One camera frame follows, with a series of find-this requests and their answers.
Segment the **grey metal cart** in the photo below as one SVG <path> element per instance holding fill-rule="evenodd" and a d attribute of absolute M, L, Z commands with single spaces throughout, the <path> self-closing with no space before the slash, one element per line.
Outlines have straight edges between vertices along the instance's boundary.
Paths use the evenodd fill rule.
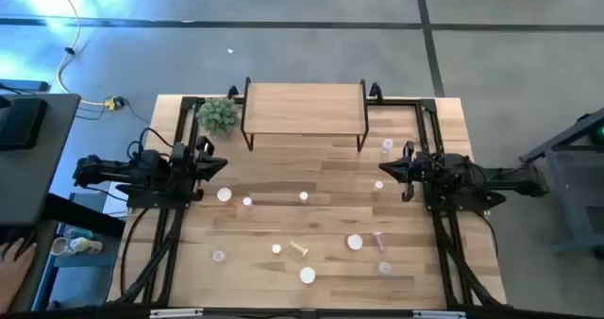
<path fill-rule="evenodd" d="M 572 237 L 554 243 L 555 254 L 589 251 L 604 262 L 604 145 L 590 135 L 604 126 L 604 108 L 587 113 L 570 127 L 520 157 L 544 159 Z"/>

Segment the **dark desk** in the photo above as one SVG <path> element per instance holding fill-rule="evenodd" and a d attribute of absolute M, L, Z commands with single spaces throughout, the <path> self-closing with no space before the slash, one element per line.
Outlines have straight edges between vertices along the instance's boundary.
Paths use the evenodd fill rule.
<path fill-rule="evenodd" d="M 98 201 L 93 193 L 73 193 L 68 199 L 48 194 L 39 213 L 31 221 L 15 222 L 0 213 L 0 244 L 25 239 L 25 245 L 37 246 L 34 259 L 25 279 L 8 309 L 10 311 L 42 311 L 50 303 L 50 296 L 61 268 L 90 267 L 103 264 L 100 258 L 66 258 L 51 254 L 52 242 L 67 227 L 88 229 L 101 239 L 116 245 L 122 237 L 125 222 L 110 215 L 76 203 L 76 200 Z"/>

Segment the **black flat device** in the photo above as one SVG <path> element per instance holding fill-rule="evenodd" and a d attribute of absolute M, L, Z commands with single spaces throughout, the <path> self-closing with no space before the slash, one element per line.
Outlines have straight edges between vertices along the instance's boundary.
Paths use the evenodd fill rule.
<path fill-rule="evenodd" d="M 41 98 L 0 95 L 0 151 L 33 148 L 47 109 L 48 103 Z"/>

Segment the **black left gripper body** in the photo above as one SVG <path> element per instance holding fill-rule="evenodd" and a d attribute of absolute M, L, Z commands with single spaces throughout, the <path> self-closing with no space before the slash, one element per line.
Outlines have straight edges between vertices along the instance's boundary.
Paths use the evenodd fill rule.
<path fill-rule="evenodd" d="M 213 157 L 214 145 L 207 136 L 199 136 L 196 138 L 194 146 L 191 149 L 191 163 L 190 163 L 190 180 L 192 189 L 192 200 L 202 200 L 204 197 L 204 191 L 200 186 L 201 179 L 201 159 L 204 157 Z"/>

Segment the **person's hand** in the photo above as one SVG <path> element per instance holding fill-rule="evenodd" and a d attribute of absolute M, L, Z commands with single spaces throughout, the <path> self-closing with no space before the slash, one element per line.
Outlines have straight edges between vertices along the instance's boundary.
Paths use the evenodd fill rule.
<path fill-rule="evenodd" d="M 0 245 L 0 314 L 4 314 L 22 286 L 29 270 L 37 245 L 33 243 L 20 256 L 17 253 L 24 246 L 20 238 L 11 246 Z"/>

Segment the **teal object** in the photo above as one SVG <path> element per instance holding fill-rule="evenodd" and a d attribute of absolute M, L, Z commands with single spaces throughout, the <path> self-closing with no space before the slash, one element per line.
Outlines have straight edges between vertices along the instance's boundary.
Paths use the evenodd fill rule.
<path fill-rule="evenodd" d="M 92 240 L 94 238 L 92 231 L 79 227 L 66 227 L 63 231 L 63 236 L 67 239 L 84 238 Z"/>

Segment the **dark slim panel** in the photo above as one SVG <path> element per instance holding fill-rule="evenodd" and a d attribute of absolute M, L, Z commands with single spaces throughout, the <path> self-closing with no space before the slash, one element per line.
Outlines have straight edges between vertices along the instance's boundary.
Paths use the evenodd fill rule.
<path fill-rule="evenodd" d="M 0 87 L 29 92 L 47 92 L 49 84 L 45 81 L 0 79 Z"/>

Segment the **black metal table frame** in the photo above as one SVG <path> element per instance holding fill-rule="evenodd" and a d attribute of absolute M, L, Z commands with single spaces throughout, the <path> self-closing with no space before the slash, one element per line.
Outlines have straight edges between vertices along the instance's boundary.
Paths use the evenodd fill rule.
<path fill-rule="evenodd" d="M 201 202 L 178 211 L 135 211 L 128 219 L 110 299 L 148 309 L 202 308 L 248 319 L 412 317 L 413 311 L 446 311 L 475 301 L 454 261 L 438 246 L 440 225 L 465 251 L 497 300 L 505 297 L 489 228 L 474 215 L 436 218 L 423 190 L 409 202 L 402 186 L 379 168 L 379 138 L 414 140 L 417 152 L 444 149 L 443 136 L 468 151 L 456 99 L 384 98 L 368 102 L 370 131 L 361 151 L 353 141 L 326 137 L 271 136 L 216 140 L 227 166 L 203 186 Z M 384 183 L 381 192 L 374 182 Z M 227 187 L 232 198 L 216 194 Z M 299 199 L 309 194 L 307 204 Z M 245 211 L 242 200 L 253 200 Z M 387 250 L 378 251 L 374 232 Z M 346 238 L 359 234 L 360 250 Z M 309 249 L 303 258 L 289 246 Z M 272 253 L 278 243 L 281 253 Z M 212 259 L 223 251 L 222 262 Z M 391 264 L 382 275 L 380 262 Z M 312 284 L 299 278 L 316 272 Z"/>

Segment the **green potted plant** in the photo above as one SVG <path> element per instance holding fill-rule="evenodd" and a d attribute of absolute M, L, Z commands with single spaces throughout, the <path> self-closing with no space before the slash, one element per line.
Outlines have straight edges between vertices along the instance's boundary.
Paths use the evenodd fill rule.
<path fill-rule="evenodd" d="M 210 98 L 200 106 L 196 119 L 210 135 L 227 137 L 239 122 L 238 108 L 232 99 Z"/>

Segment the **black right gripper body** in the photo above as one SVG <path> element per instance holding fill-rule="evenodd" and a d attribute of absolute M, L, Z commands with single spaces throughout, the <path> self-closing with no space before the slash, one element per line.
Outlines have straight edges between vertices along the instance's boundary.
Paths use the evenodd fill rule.
<path fill-rule="evenodd" d="M 406 163 L 405 184 L 406 190 L 402 193 L 402 200 L 409 202 L 414 198 L 414 182 L 423 182 L 425 164 L 412 157 L 414 153 L 414 142 L 407 141 L 403 147 L 402 159 Z"/>

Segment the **white cup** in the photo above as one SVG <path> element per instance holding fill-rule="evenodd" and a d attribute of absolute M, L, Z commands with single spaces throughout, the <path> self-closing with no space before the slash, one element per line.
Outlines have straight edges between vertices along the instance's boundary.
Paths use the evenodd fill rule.
<path fill-rule="evenodd" d="M 57 237 L 51 246 L 51 254 L 54 256 L 70 256 L 74 254 L 70 246 L 70 240 L 65 237 Z"/>

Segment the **grey desk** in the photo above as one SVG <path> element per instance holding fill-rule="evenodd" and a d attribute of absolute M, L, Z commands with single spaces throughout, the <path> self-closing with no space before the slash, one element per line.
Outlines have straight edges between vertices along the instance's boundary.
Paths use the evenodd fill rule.
<path fill-rule="evenodd" d="M 30 226 L 42 215 L 80 96 L 41 94 L 48 104 L 31 149 L 0 151 L 0 226 Z"/>

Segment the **cream bottle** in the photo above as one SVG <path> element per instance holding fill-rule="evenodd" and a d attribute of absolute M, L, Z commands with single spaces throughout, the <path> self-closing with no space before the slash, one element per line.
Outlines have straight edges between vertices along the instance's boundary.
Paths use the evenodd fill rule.
<path fill-rule="evenodd" d="M 76 253 L 89 253 L 93 255 L 99 254 L 104 248 L 104 245 L 101 242 L 84 237 L 72 239 L 69 242 L 69 245 Z"/>

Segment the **wooden shelf black metal frame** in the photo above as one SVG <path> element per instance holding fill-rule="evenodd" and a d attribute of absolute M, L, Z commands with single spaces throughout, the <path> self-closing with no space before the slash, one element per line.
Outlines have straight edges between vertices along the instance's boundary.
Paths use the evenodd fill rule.
<path fill-rule="evenodd" d="M 244 82 L 240 130 L 247 148 L 257 135 L 353 136 L 357 150 L 369 132 L 366 82 Z"/>

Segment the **blue grey cabinet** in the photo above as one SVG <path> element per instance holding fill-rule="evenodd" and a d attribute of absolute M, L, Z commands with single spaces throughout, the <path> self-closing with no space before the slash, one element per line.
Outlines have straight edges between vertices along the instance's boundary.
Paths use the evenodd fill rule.
<path fill-rule="evenodd" d="M 94 234 L 93 237 L 104 245 L 99 254 L 55 256 L 51 253 L 52 242 L 67 228 L 71 229 L 63 223 L 51 222 L 37 232 L 37 242 L 42 247 L 40 260 L 35 262 L 31 272 L 35 293 L 30 308 L 34 311 L 100 305 L 109 295 L 120 240 Z"/>

